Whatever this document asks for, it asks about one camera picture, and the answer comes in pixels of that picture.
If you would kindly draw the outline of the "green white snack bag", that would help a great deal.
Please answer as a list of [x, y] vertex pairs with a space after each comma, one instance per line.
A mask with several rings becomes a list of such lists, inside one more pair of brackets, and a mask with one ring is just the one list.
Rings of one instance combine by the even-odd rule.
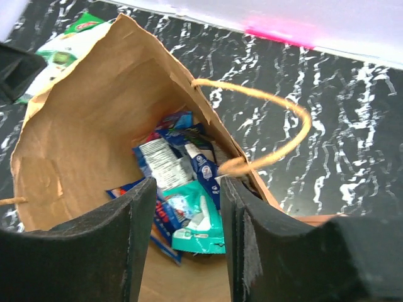
[[85, 12], [64, 33], [42, 45], [36, 54], [44, 58], [47, 66], [17, 102], [26, 104], [68, 66], [85, 56], [110, 26], [110, 22]]

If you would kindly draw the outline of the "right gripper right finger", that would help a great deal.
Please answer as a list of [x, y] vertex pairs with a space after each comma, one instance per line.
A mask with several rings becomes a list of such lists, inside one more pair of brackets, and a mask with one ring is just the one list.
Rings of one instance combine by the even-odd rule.
[[402, 300], [402, 218], [310, 226], [231, 177], [220, 202], [232, 301]]

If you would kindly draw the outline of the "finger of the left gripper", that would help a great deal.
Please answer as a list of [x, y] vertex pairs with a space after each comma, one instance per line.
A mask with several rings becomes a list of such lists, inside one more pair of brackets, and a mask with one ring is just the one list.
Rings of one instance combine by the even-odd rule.
[[1, 101], [17, 102], [46, 66], [43, 57], [1, 42]]

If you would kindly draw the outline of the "brown paper bag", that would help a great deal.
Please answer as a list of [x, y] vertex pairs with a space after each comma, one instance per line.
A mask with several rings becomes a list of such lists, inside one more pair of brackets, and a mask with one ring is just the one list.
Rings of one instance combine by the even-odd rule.
[[[276, 152], [249, 161], [204, 97], [202, 86], [279, 104], [302, 119], [302, 129]], [[28, 103], [10, 163], [11, 202], [24, 232], [48, 231], [80, 217], [112, 201], [107, 190], [142, 178], [156, 181], [157, 194], [167, 204], [157, 180], [143, 174], [133, 148], [143, 144], [164, 117], [178, 111], [191, 111], [193, 122], [205, 127], [219, 185], [225, 177], [237, 179], [283, 212], [257, 171], [306, 137], [312, 125], [307, 110], [256, 89], [195, 79], [154, 35], [121, 14], [85, 56]], [[174, 232], [180, 222], [168, 204], [167, 210]], [[221, 202], [218, 212], [222, 218]], [[149, 243], [137, 301], [232, 301], [226, 249], [225, 254], [175, 251], [182, 254], [180, 265]]]

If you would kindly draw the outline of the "blue snack packet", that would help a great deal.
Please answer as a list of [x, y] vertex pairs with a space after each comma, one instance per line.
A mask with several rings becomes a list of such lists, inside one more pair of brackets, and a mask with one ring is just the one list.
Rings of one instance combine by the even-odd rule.
[[219, 210], [218, 165], [205, 134], [191, 111], [178, 111], [164, 117], [133, 153], [143, 174], [154, 177], [163, 191], [196, 180]]

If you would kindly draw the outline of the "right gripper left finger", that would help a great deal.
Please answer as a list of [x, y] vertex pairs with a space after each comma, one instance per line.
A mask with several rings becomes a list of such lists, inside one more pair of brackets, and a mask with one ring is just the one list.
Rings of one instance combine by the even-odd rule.
[[1, 230], [1, 300], [137, 301], [132, 206], [122, 196], [48, 231]]

